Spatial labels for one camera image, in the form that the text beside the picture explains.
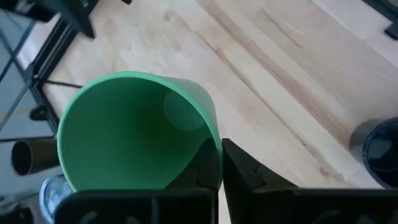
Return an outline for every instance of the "green cup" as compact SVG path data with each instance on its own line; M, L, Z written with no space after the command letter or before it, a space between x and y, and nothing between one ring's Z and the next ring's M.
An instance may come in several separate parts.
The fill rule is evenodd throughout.
M61 167L75 192L164 189L208 138L222 158L206 90L142 72L113 73L84 86L64 111L57 137Z

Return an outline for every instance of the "black cable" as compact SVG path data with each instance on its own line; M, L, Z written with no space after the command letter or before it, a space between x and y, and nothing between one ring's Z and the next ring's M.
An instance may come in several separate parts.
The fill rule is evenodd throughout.
M72 84L72 83L57 82L57 81L51 81L51 80L46 80L46 81L44 81L44 83L53 84L53 85L59 85L59 86L72 87L72 88L81 88L81 87L83 87L81 85L76 85L76 84Z

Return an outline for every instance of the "cup rim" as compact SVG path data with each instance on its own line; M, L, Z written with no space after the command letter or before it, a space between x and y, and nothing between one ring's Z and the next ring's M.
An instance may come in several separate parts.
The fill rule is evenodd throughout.
M395 189L395 187L387 184L386 182L384 182L371 168L370 164L369 164L369 148L370 145L375 137L375 135L381 131L382 129L388 127L389 125L391 125L392 123L398 123L398 117L395 118L390 118L387 119L386 121L383 121L382 123L378 124L370 133L369 135L366 137L365 139L365 143L363 146L363 153L362 153L362 160L363 163L365 165L366 170L369 172L369 174L373 177L373 179L379 183L380 185L382 185L382 187L386 188L386 189Z
M86 84L85 86L83 86L82 88L80 88L75 93L75 95L71 98L71 100L68 102L68 105L65 108L65 110L63 111L63 114L60 118L60 123L58 126L58 133L57 133L57 137L58 137L57 138L57 153L59 156L60 165L61 165L62 171L65 175L65 178L68 180L68 183L70 184L70 187L72 188L72 190L74 192L76 192L77 189L74 186L73 182L70 181L69 173L65 167L65 163L63 161L63 156L62 156L62 150L61 150L61 145L62 145L62 141L63 141L62 130L63 130L65 120L69 114L69 111L71 110L72 105L74 104L74 102L76 102L79 99L79 97L82 94L84 94L90 88L93 88L94 86L96 86L100 83L106 82L108 80L114 80L117 78L140 78L143 80L153 81L153 82L156 82L160 85L163 85L163 86L177 92L179 95L184 97L199 112L200 116L205 120L205 123L208 126L210 133L213 136L213 139L216 143L217 149L219 151L219 155L222 157L222 144L221 144L220 135L218 134L217 125L215 124L216 121L213 121L212 118L210 117L210 115L199 104L199 102L197 102L197 100L195 100L193 97L191 97L183 88L181 88L178 85L174 84L173 82L169 81L167 79L168 77L161 77L161 76L153 75L150 73L133 72L133 71L110 73L109 75L98 77L98 78L94 79L93 81L89 82L88 84ZM191 82L190 80L186 80L183 78L175 78L175 79Z

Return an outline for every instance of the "wooden table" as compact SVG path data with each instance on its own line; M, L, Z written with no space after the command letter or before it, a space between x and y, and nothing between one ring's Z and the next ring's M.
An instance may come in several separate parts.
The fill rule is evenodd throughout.
M78 36L51 80L187 78L212 96L222 138L293 183L380 187L348 142L361 123L397 116L398 42L362 1L106 0L91 19L97 38ZM45 86L59 116L75 91ZM220 223L227 212L221 200Z

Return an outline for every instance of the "wooden surface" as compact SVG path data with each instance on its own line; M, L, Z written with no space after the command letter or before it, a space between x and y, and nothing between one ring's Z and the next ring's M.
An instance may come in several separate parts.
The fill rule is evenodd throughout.
M51 80L187 78L211 94L222 138L293 183L380 187L348 142L361 123L397 116L398 43L362 1L106 0L91 19L97 38L78 36ZM75 90L45 92L61 115Z

